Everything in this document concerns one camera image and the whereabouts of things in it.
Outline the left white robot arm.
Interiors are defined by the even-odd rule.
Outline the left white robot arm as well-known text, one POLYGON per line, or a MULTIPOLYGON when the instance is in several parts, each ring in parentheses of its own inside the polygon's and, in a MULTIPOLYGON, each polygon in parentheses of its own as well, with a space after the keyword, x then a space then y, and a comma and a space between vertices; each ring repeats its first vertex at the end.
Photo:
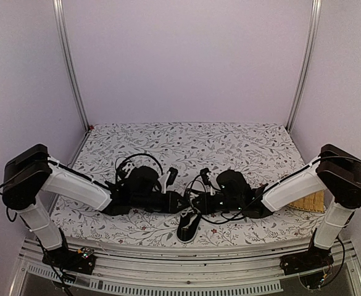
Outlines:
POLYGON ((169 190, 178 174, 176 168, 164 171, 149 166, 136 167, 133 157, 117 167, 115 181, 100 183, 51 157, 48 148, 37 144, 6 163, 0 184, 2 202, 26 222, 51 251, 51 258, 62 268, 70 267, 74 254, 65 246, 65 238, 44 209, 41 191, 63 195, 110 216, 125 215, 131 208, 148 212, 178 213, 188 207, 181 194, 169 190))

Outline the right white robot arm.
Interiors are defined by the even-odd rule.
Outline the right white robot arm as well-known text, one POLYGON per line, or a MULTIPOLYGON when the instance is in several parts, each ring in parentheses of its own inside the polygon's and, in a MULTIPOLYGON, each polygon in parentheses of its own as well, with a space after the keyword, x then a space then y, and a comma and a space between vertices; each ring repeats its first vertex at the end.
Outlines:
POLYGON ((313 234, 313 247, 302 254, 302 264, 308 269, 325 260, 325 250, 361 207, 361 160, 332 144, 324 145, 303 168, 271 185, 253 189, 243 174, 234 170, 223 171, 216 182, 218 193, 200 193, 192 201, 198 213, 235 212, 237 216, 265 218, 310 194, 329 191, 333 201, 313 234))

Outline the black canvas sneaker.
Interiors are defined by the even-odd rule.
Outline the black canvas sneaker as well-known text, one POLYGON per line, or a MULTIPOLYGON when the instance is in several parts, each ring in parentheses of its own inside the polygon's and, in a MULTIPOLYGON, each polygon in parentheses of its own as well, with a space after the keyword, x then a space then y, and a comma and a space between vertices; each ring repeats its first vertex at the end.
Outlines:
POLYGON ((184 244, 194 240, 201 221, 200 213, 194 209, 194 201, 196 201, 196 197, 197 194, 191 193, 192 206, 189 206, 180 212, 180 220, 176 230, 176 236, 177 239, 184 244))
POLYGON ((125 158, 116 168, 115 181, 123 181, 128 178, 131 172, 136 168, 135 163, 132 161, 133 157, 129 156, 125 158))

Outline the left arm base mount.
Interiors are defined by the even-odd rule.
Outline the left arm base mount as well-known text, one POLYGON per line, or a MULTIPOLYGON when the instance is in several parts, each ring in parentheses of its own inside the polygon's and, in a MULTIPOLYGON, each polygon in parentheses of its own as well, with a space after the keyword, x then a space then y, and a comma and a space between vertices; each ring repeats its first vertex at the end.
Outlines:
POLYGON ((70 250, 67 242, 54 250, 44 249, 42 262, 61 270, 92 275, 97 257, 92 249, 70 250))

